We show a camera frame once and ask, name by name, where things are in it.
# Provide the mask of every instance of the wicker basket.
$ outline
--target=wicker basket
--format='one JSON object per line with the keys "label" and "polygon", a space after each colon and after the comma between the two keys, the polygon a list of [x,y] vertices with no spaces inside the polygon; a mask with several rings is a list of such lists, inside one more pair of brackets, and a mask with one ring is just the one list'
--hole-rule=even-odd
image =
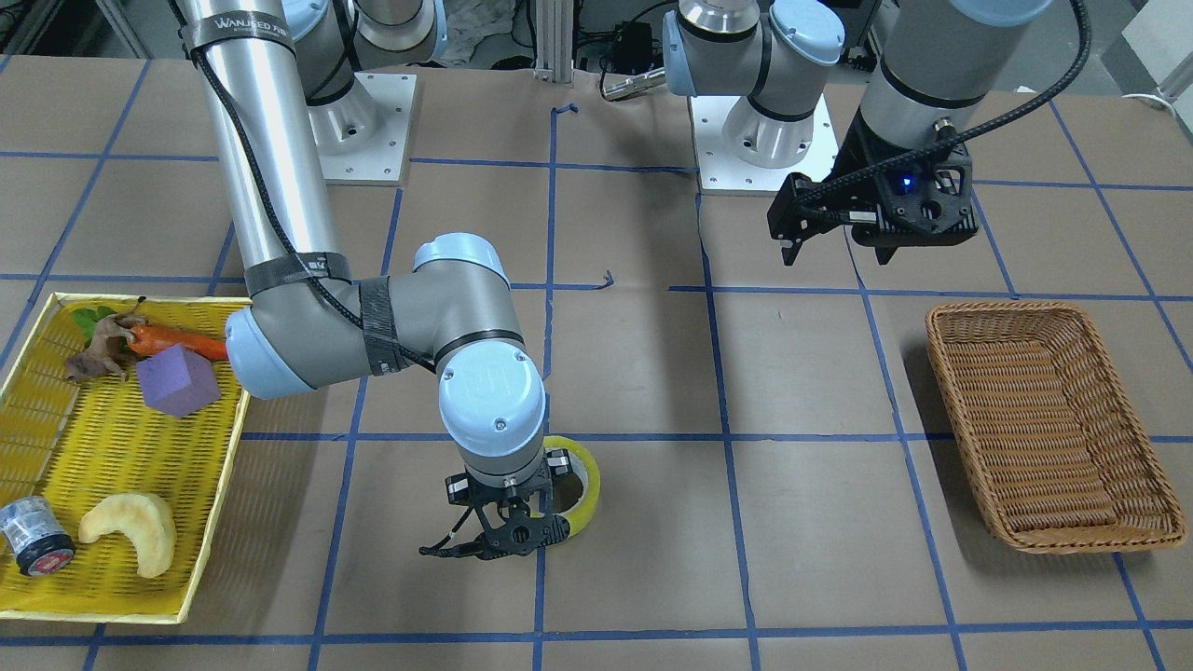
{"label": "wicker basket", "polygon": [[[221,399],[185,418],[149,410],[136,370],[75,386],[63,361],[84,347],[70,313],[134,306],[135,296],[52,294],[0,393],[0,503],[45,497],[67,533],[118,492],[169,503],[174,562],[153,579],[136,574],[131,543],[113,534],[80,544],[62,571],[27,578],[0,540],[0,618],[172,624],[186,620],[211,552],[248,394],[225,362],[215,364]],[[149,298],[138,314],[157,324],[222,336],[247,298]]]}
{"label": "wicker basket", "polygon": [[1030,553],[1185,541],[1180,503],[1089,315],[1059,302],[928,312],[928,352],[987,527]]}

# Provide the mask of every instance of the grid line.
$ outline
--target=grid line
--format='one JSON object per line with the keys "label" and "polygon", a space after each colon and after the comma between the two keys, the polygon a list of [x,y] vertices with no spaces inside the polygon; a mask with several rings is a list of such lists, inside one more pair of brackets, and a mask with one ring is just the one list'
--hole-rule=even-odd
{"label": "grid line", "polygon": [[866,310],[866,321],[870,324],[870,336],[873,339],[874,353],[878,356],[878,368],[883,375],[883,384],[886,387],[886,398],[891,405],[891,419],[895,421],[895,430],[898,433],[900,445],[903,448],[903,461],[907,467],[907,474],[911,482],[911,493],[915,495],[915,506],[920,515],[920,525],[923,529],[925,541],[928,546],[928,558],[932,560],[932,572],[935,575],[937,589],[940,591],[940,603],[945,611],[945,622],[947,623],[948,636],[952,639],[953,653],[957,657],[957,669],[958,671],[966,671],[969,665],[965,661],[965,650],[962,646],[962,638],[957,630],[957,617],[953,614],[952,598],[948,596],[948,584],[945,579],[945,570],[940,562],[940,553],[937,548],[935,534],[932,531],[932,519],[928,517],[928,506],[925,503],[923,488],[920,485],[920,475],[915,468],[915,460],[911,456],[911,443],[908,441],[907,432],[903,429],[903,418],[898,407],[898,399],[895,394],[895,383],[891,378],[890,367],[886,364],[886,353],[883,349],[883,339],[878,332],[878,321],[874,318],[874,308],[870,301],[870,293],[866,289],[866,282],[861,278],[861,271],[858,269],[858,261],[853,254],[853,247],[848,246],[848,239],[846,239],[846,247],[849,252],[849,261],[853,264],[853,273],[858,278],[858,289],[861,293],[861,303]]}
{"label": "grid line", "polygon": [[[1081,164],[1081,170],[1084,171],[1086,178],[1089,179],[1089,185],[1094,189],[1098,195],[1098,201],[1102,204],[1102,209],[1106,211],[1106,216],[1111,221],[1111,226],[1114,227],[1114,233],[1118,235],[1119,241],[1123,244],[1123,248],[1126,251],[1127,257],[1131,259],[1131,265],[1135,266],[1136,273],[1138,273],[1139,279],[1143,282],[1144,289],[1148,290],[1148,295],[1152,298],[1152,303],[1156,306],[1156,310],[1160,313],[1160,318],[1163,320],[1164,326],[1168,328],[1168,334],[1173,338],[1173,343],[1176,345],[1177,351],[1185,359],[1186,368],[1193,373],[1193,362],[1189,361],[1189,355],[1185,350],[1185,345],[1181,339],[1176,336],[1176,330],[1173,327],[1173,322],[1168,319],[1168,313],[1164,310],[1164,306],[1160,300],[1156,298],[1156,290],[1154,289],[1151,281],[1148,278],[1148,273],[1143,270],[1143,264],[1139,263],[1139,258],[1136,256],[1135,250],[1131,248],[1131,242],[1126,239],[1126,233],[1118,222],[1118,217],[1114,216],[1114,211],[1111,209],[1109,202],[1106,199],[1106,193],[1102,192],[1101,185],[1094,177],[1094,171],[1089,167],[1089,162],[1086,161],[1086,156],[1081,153],[1081,148],[1077,147],[1077,141],[1073,137],[1069,131],[1069,125],[1064,122],[1064,117],[1061,115],[1061,109],[1057,107],[1056,103],[1049,100],[1049,107],[1052,110],[1052,115],[1056,117],[1057,123],[1061,124],[1061,131],[1064,133],[1065,140],[1069,141],[1069,147],[1073,148],[1073,153],[1077,156],[1077,162]],[[1160,654],[1160,648],[1156,646],[1155,636],[1151,634],[1151,628],[1148,622],[1148,616],[1143,611],[1143,604],[1139,603],[1138,595],[1135,591],[1135,585],[1131,581],[1131,573],[1127,571],[1126,565],[1123,562],[1123,556],[1119,553],[1114,553],[1114,564],[1119,570],[1119,574],[1123,578],[1123,586],[1126,590],[1127,597],[1131,599],[1131,607],[1135,609],[1136,616],[1139,620],[1139,627],[1143,630],[1144,640],[1148,642],[1148,650],[1151,652],[1152,661],[1156,664],[1156,671],[1166,671],[1164,660]]]}
{"label": "grid line", "polygon": [[[0,73],[2,73],[11,61],[12,56],[6,56],[0,61]],[[221,278],[218,277],[222,272],[222,266],[227,259],[227,254],[230,247],[230,241],[233,236],[231,228],[229,234],[224,240],[224,247],[221,250],[220,259],[216,263],[216,270],[211,277],[138,277],[138,276],[82,276],[82,275],[54,275],[50,271],[52,264],[61,252],[62,245],[66,242],[67,236],[73,229],[74,222],[78,220],[79,214],[82,211],[87,196],[94,187],[98,180],[100,170],[104,164],[109,160],[190,160],[190,161],[214,161],[217,160],[215,156],[166,156],[166,155],[154,155],[154,156],[136,156],[136,155],[115,155],[110,153],[111,146],[115,144],[117,135],[123,127],[128,112],[131,109],[134,99],[141,88],[141,84],[144,80],[146,73],[148,70],[149,63],[146,63],[142,68],[141,76],[134,87],[132,93],[125,105],[124,112],[117,123],[116,129],[109,141],[107,147],[104,153],[100,154],[45,154],[36,158],[74,158],[74,159],[89,159],[97,160],[98,165],[88,181],[84,195],[80,197],[75,211],[72,214],[72,218],[68,222],[67,228],[63,230],[58,244],[55,246],[55,251],[51,252],[50,258],[43,271],[39,275],[0,275],[0,281],[13,279],[13,281],[35,281],[36,285],[30,296],[30,301],[26,304],[26,310],[18,320],[14,327],[13,334],[10,338],[8,344],[5,346],[4,351],[0,352],[0,364],[10,356],[13,346],[13,341],[18,338],[25,321],[29,318],[29,310],[31,304],[36,302],[37,296],[44,288],[44,284],[49,279],[91,279],[98,282],[116,282],[116,281],[138,281],[138,282],[206,282],[209,295],[215,291],[217,285],[222,284],[237,284],[243,283],[240,278]],[[1189,302],[1193,301],[1193,296],[1160,296],[1156,295],[1151,284],[1148,282],[1146,276],[1138,260],[1135,258],[1133,251],[1131,251],[1126,236],[1123,234],[1114,220],[1114,215],[1109,209],[1108,203],[1102,195],[1102,190],[1151,190],[1151,191],[1193,191],[1193,187],[1186,186],[1149,186],[1149,185],[1112,185],[1112,184],[1099,184],[1094,180],[1093,173],[1089,171],[1088,165],[1086,165],[1084,159],[1080,154],[1076,143],[1073,141],[1071,135],[1068,129],[1064,128],[1064,122],[1061,119],[1059,110],[1053,105],[1053,113],[1056,113],[1058,121],[1061,121],[1062,128],[1067,137],[1070,141],[1074,150],[1077,153],[1078,159],[1082,161],[1082,166],[1090,179],[1089,184],[1067,184],[1067,183],[1019,183],[1019,181],[1002,181],[1002,180],[976,180],[977,184],[995,184],[995,185],[1010,185],[1010,186],[1056,186],[1056,187],[1075,187],[1075,189],[1094,189],[1098,191],[1099,197],[1102,201],[1104,208],[1112,222],[1115,226],[1115,230],[1119,233],[1120,240],[1127,253],[1132,257],[1132,261],[1136,264],[1136,270],[1143,278],[1144,284],[1149,291],[1148,296],[1120,296],[1120,295],[1076,295],[1076,294],[1024,294],[1022,297],[1059,297],[1062,300],[1119,300],[1119,301],[1148,301],[1156,304],[1157,309],[1169,328],[1175,344],[1181,350],[1185,357],[1186,364],[1193,370],[1193,364],[1189,363],[1189,357],[1180,338],[1175,333],[1175,330],[1169,321],[1167,313],[1163,309],[1163,302]],[[412,162],[446,162],[453,165],[499,165],[499,166],[517,166],[517,167],[543,167],[551,170],[552,173],[552,190],[550,193],[551,201],[551,213],[554,214],[555,207],[555,191],[554,191],[554,176],[557,170],[612,170],[619,172],[694,172],[694,168],[686,168],[679,166],[654,166],[654,167],[625,167],[625,166],[601,166],[601,165],[587,165],[587,164],[557,164],[555,161],[555,113],[552,113],[552,155],[551,161],[548,164],[519,164],[515,161],[453,161],[453,160],[434,160],[434,159],[410,159]],[[2,156],[31,156],[30,153],[17,153],[17,152],[0,152],[0,158]],[[383,260],[382,273],[387,272],[389,264],[389,257],[392,250],[394,232],[397,226],[397,210],[401,204],[401,190],[397,190],[395,196],[395,208],[392,218],[390,222],[390,235],[387,244],[387,253]],[[697,196],[697,216],[699,217],[699,195]],[[736,507],[736,482],[734,481],[733,472],[733,453],[731,453],[731,441],[795,441],[795,442],[900,442],[904,449],[904,457],[908,463],[909,474],[913,478],[913,485],[916,490],[917,504],[921,505],[921,522],[927,524],[925,517],[926,509],[922,507],[922,492],[919,491],[917,475],[915,474],[915,466],[910,461],[910,448],[908,441],[919,439],[937,439],[937,438],[950,438],[950,435],[945,433],[905,433],[903,431],[902,421],[900,418],[900,412],[897,402],[891,394],[891,380],[889,371],[886,369],[885,359],[883,358],[880,336],[877,328],[877,324],[873,320],[872,308],[870,306],[870,296],[872,295],[939,295],[939,296],[960,296],[965,297],[1018,297],[1014,293],[1013,284],[1010,282],[1009,272],[1006,271],[1001,256],[997,252],[993,232],[984,221],[984,214],[982,216],[984,228],[987,229],[987,235],[990,239],[991,247],[995,248],[995,256],[1000,261],[1000,269],[1003,270],[1003,276],[1008,285],[1007,294],[983,294],[983,293],[935,293],[935,291],[901,291],[901,290],[883,290],[883,289],[867,289],[861,281],[860,275],[858,276],[859,287],[855,290],[851,289],[827,289],[820,290],[814,288],[808,289],[780,289],[773,290],[769,288],[729,288],[729,287],[713,287],[711,282],[711,273],[709,273],[707,257],[704,254],[701,245],[701,256],[705,263],[705,285],[704,287],[673,287],[670,290],[678,291],[700,291],[705,293],[709,303],[709,316],[710,316],[710,328],[712,330],[713,337],[713,356],[715,364],[718,374],[718,400],[722,402],[722,420],[723,431],[722,433],[576,433],[571,437],[576,439],[593,439],[593,441],[648,441],[648,439],[696,439],[696,441],[722,441],[725,442],[727,448],[727,468],[730,478],[731,487],[731,499]],[[549,254],[554,252],[554,218],[549,221]],[[544,377],[548,374],[548,362],[550,352],[550,309],[551,309],[551,297],[555,290],[593,290],[594,285],[580,285],[580,284],[555,284],[554,277],[551,276],[551,265],[549,264],[549,276],[548,282],[538,284],[527,285],[515,285],[514,289],[534,289],[548,291],[548,322],[546,332],[544,333],[544,340],[548,346],[545,361],[544,361]],[[883,374],[885,382],[888,384],[888,394],[890,395],[892,407],[895,410],[894,418],[896,421],[897,433],[876,433],[876,435],[842,435],[842,436],[821,436],[821,435],[734,435],[729,430],[728,420],[728,405],[725,401],[724,383],[723,383],[723,371],[719,367],[719,343],[718,334],[716,331],[716,315],[715,315],[715,294],[717,293],[834,293],[843,295],[858,295],[863,298],[864,304],[867,309],[867,319],[871,321],[871,332],[874,338],[874,344],[877,353],[880,359],[883,368]],[[336,522],[333,530],[332,547],[329,548],[329,560],[328,566],[324,571],[324,589],[321,595],[320,614],[316,618],[316,629],[311,635],[172,635],[172,636],[109,636],[105,635],[105,626],[98,624],[94,633],[91,636],[0,636],[0,647],[13,647],[13,646],[88,646],[88,657],[85,661],[85,670],[91,669],[94,665],[94,659],[100,646],[122,646],[122,645],[196,645],[196,646],[218,646],[218,645],[309,645],[311,646],[311,658],[309,660],[309,667],[317,667],[319,650],[322,645],[351,645],[351,644],[367,644],[367,642],[394,642],[394,644],[422,644],[422,642],[533,642],[536,647],[536,670],[540,669],[542,665],[542,644],[544,641],[581,641],[581,640],[604,640],[604,641],[625,641],[625,640],[685,640],[685,639],[748,639],[752,646],[752,663],[754,669],[759,667],[756,645],[760,638],[824,638],[824,636],[890,636],[890,635],[942,635],[948,634],[954,640],[954,647],[958,654],[959,663],[962,663],[962,669],[964,670],[964,658],[959,647],[959,634],[982,634],[982,633],[999,633],[999,632],[1051,632],[1051,630],[1141,630],[1144,633],[1149,647],[1152,652],[1154,659],[1156,661],[1157,670],[1163,670],[1163,663],[1160,659],[1158,650],[1156,648],[1154,638],[1151,636],[1152,629],[1164,629],[1164,630],[1191,630],[1193,629],[1193,621],[1191,620],[1148,620],[1143,612],[1142,605],[1138,602],[1137,595],[1135,593],[1133,585],[1130,581],[1130,575],[1126,570],[1125,564],[1121,561],[1119,555],[1115,555],[1115,564],[1119,568],[1120,575],[1124,581],[1124,586],[1129,592],[1129,596],[1135,607],[1137,620],[1123,620],[1123,621],[1077,621],[1077,622],[1024,622],[1024,623],[957,623],[952,620],[951,607],[947,602],[947,592],[944,585],[944,574],[939,565],[934,566],[938,570],[938,583],[942,591],[942,603],[946,607],[946,615],[948,615],[948,623],[938,626],[892,626],[892,627],[824,627],[824,628],[758,628],[753,622],[753,614],[749,612],[749,601],[748,601],[748,575],[746,573],[744,565],[744,541],[741,534],[740,523],[740,511],[735,512],[735,536],[738,543],[738,556],[741,560],[742,570],[742,583],[743,583],[743,598],[746,599],[747,608],[747,627],[742,629],[709,629],[709,630],[644,630],[644,632],[544,632],[542,616],[543,616],[543,590],[544,586],[544,574],[545,574],[545,554],[539,552],[538,565],[537,565],[537,595],[536,595],[536,630],[533,633],[432,633],[432,634],[326,634],[326,616],[327,605],[330,597],[332,581],[334,580],[334,561],[338,552],[338,544],[340,534],[342,531],[344,522],[344,509],[347,501],[348,486],[351,484],[351,470],[352,470],[352,455],[354,453],[354,447],[359,441],[447,441],[450,436],[446,433],[366,433],[359,431],[359,419],[363,412],[363,400],[366,394],[366,382],[367,380],[361,380],[358,388],[357,405],[353,411],[353,424],[348,433],[285,433],[285,432],[245,432],[243,437],[246,439],[295,439],[295,441],[347,441],[348,450],[345,457],[345,472],[341,482],[340,491],[340,503],[338,504]],[[1193,442],[1193,436],[1152,436],[1152,442],[1157,443],[1189,443]],[[927,536],[926,540],[929,543],[929,549],[933,553],[934,561],[939,561],[935,558],[934,540],[931,536],[931,525],[926,527]]]}
{"label": "grid line", "polygon": [[[1193,620],[1150,620],[1151,629],[1166,632],[1193,630]],[[1059,620],[1036,622],[972,622],[953,627],[959,634],[1026,634],[1043,632],[1138,632],[1138,620]],[[571,641],[665,641],[665,640],[744,640],[746,628],[722,629],[582,629],[575,632],[544,632],[544,642]],[[759,639],[822,639],[860,636],[932,636],[950,633],[947,624],[886,624],[860,627],[759,627],[753,630]],[[322,645],[363,644],[530,644],[533,632],[427,632],[427,633],[358,633],[324,634]],[[120,634],[104,636],[103,647],[113,646],[309,646],[311,634]],[[92,636],[7,636],[0,638],[5,647],[80,647]]]}
{"label": "grid line", "polygon": [[[703,198],[699,190],[696,193],[696,228],[700,230],[700,211]],[[737,466],[734,460],[733,429],[729,423],[729,394],[725,389],[725,369],[721,355],[721,330],[717,325],[717,300],[712,291],[712,264],[704,248],[704,236],[700,235],[700,265],[704,272],[704,301],[709,313],[709,334],[712,345],[712,371],[717,381],[717,410],[721,414],[721,441],[725,450],[725,478],[729,486],[729,513],[734,523],[734,546],[737,552],[737,573],[742,586],[742,608],[746,615],[746,634],[749,642],[750,669],[761,671],[762,655],[758,645],[758,622],[754,618],[754,605],[749,597],[749,561],[746,556],[746,535],[742,530],[741,498],[737,492]]]}
{"label": "grid line", "polygon": [[[571,433],[562,432],[560,436],[585,443],[709,443],[724,439],[723,433]],[[934,433],[903,433],[908,441],[952,441],[951,432]],[[730,433],[729,438],[735,443],[774,441],[781,443],[897,443],[898,433]],[[1148,437],[1152,443],[1166,444],[1193,444],[1193,436],[1180,435],[1152,435]],[[241,433],[243,441],[284,441],[284,442],[344,442],[348,439],[347,433],[305,433],[288,431],[245,431]],[[451,441],[446,432],[440,433],[381,433],[359,431],[357,441],[373,443],[413,443],[413,442],[446,442]]]}
{"label": "grid line", "polygon": [[146,75],[149,74],[149,64],[150,61],[146,61],[144,66],[141,67],[141,74],[132,85],[132,91],[129,92],[129,98],[124,103],[124,109],[120,111],[119,118],[116,119],[116,127],[112,129],[112,134],[109,136],[107,143],[104,144],[104,150],[100,154],[99,160],[95,161],[95,170],[92,171],[91,178],[87,180],[87,185],[79,196],[79,202],[70,213],[70,217],[67,220],[67,224],[62,229],[62,234],[54,244],[54,248],[50,251],[49,258],[45,259],[45,265],[42,267],[42,272],[38,273],[37,279],[33,283],[33,290],[30,293],[29,301],[25,302],[25,308],[21,310],[20,316],[17,318],[17,324],[12,328],[12,334],[8,337],[8,341],[5,343],[4,350],[0,350],[0,365],[4,365],[4,363],[8,361],[8,356],[16,347],[17,339],[20,338],[20,332],[33,312],[37,297],[42,294],[42,289],[45,288],[45,282],[49,279],[50,271],[54,269],[54,261],[56,261],[58,254],[62,253],[62,247],[66,245],[67,238],[70,236],[70,232],[74,230],[75,223],[79,222],[79,216],[87,205],[87,198],[91,197],[92,191],[95,189],[95,183],[99,181],[99,173],[103,172],[104,164],[107,161],[106,156],[111,154],[112,147],[116,144],[116,138],[119,137],[120,130],[124,128],[124,122],[129,118],[129,111],[132,109],[132,103],[136,101],[137,94],[141,92],[141,85],[144,84]]}

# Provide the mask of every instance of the can label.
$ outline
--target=can label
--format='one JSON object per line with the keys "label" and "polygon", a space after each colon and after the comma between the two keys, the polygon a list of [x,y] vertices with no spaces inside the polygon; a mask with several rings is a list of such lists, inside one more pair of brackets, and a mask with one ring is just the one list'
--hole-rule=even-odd
{"label": "can label", "polygon": [[14,555],[42,538],[66,534],[42,497],[25,497],[0,507],[0,531],[8,537]]}
{"label": "can label", "polygon": [[70,564],[74,559],[74,550],[70,548],[62,548],[54,552],[48,552],[42,556],[33,560],[33,564],[29,566],[30,575],[49,575],[58,568]]}

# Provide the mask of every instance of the metal pole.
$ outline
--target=metal pole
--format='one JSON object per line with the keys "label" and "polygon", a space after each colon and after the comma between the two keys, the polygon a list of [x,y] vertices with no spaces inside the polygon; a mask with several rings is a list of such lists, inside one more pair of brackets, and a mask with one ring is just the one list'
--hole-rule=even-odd
{"label": "metal pole", "polygon": [[536,5],[534,79],[571,85],[573,0],[539,0]]}

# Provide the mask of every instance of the tin can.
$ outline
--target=tin can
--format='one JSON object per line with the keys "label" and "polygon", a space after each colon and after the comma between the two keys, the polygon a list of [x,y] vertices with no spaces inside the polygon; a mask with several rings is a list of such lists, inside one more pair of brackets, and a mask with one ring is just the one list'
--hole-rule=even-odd
{"label": "tin can", "polygon": [[42,497],[25,497],[0,507],[0,531],[25,575],[49,575],[74,559],[74,541]]}

